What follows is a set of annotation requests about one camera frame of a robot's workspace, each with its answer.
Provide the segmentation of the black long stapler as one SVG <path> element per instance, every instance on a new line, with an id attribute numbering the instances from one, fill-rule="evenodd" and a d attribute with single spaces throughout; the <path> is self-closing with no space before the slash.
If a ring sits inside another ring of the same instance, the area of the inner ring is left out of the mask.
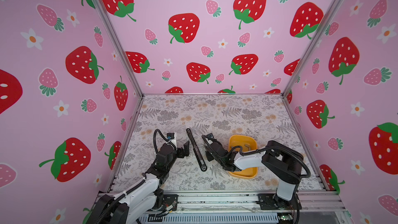
<path id="1" fill-rule="evenodd" d="M 198 147 L 198 145 L 197 145 L 197 143 L 196 143 L 196 141 L 195 141 L 195 139 L 193 137 L 191 129 L 187 128 L 186 132 L 187 132 L 187 135 L 188 135 L 188 138 L 189 138 L 190 142 L 192 143 L 193 151 L 194 151 L 195 157 L 197 159 L 197 162 L 199 164 L 200 170 L 202 172 L 206 172 L 207 171 L 207 165 L 206 165 L 205 160 L 204 160 L 204 158 L 203 158 L 203 156 L 202 156 L 202 154 L 201 154 L 201 152 L 199 150 L 199 147 Z"/>

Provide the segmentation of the yellow plastic tray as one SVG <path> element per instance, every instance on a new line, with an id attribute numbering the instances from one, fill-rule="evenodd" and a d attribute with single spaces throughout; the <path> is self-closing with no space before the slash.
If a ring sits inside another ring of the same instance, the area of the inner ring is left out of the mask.
<path id="1" fill-rule="evenodd" d="M 251 147 L 251 151 L 256 150 L 257 142 L 255 139 L 244 136 L 244 135 L 233 135 L 229 139 L 229 148 L 232 149 L 235 146 L 241 146 L 243 148 L 243 152 L 247 152 L 245 144 L 249 144 Z M 257 176 L 258 167 L 257 162 L 255 162 L 255 155 L 250 156 L 241 156 L 237 154 L 237 167 L 241 169 L 241 171 L 229 172 L 229 174 L 233 177 L 241 178 L 241 179 L 253 179 Z"/>

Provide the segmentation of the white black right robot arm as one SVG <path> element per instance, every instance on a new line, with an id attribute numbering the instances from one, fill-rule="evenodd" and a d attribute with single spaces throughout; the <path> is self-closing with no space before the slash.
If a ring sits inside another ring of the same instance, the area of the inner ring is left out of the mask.
<path id="1" fill-rule="evenodd" d="M 266 167 L 279 178 L 275 200 L 290 202 L 295 196 L 301 179 L 311 177 L 304 157 L 297 151 L 274 140 L 267 145 L 244 152 L 241 145 L 230 150 L 214 138 L 202 135 L 208 161 L 217 161 L 228 172 L 240 172 L 248 168 Z"/>

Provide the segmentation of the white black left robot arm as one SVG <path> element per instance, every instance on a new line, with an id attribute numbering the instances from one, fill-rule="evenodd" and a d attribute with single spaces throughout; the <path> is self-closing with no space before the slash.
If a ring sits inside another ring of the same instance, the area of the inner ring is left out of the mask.
<path id="1" fill-rule="evenodd" d="M 154 218 L 162 218 L 175 210 L 178 197 L 165 196 L 161 186 L 169 177 L 176 159 L 189 156 L 190 142 L 178 148 L 175 133 L 164 136 L 156 129 L 153 145 L 156 157 L 143 173 L 143 178 L 117 195 L 100 197 L 86 220 L 87 224 L 138 224 L 139 218 L 147 211 L 154 211 L 151 215 Z"/>

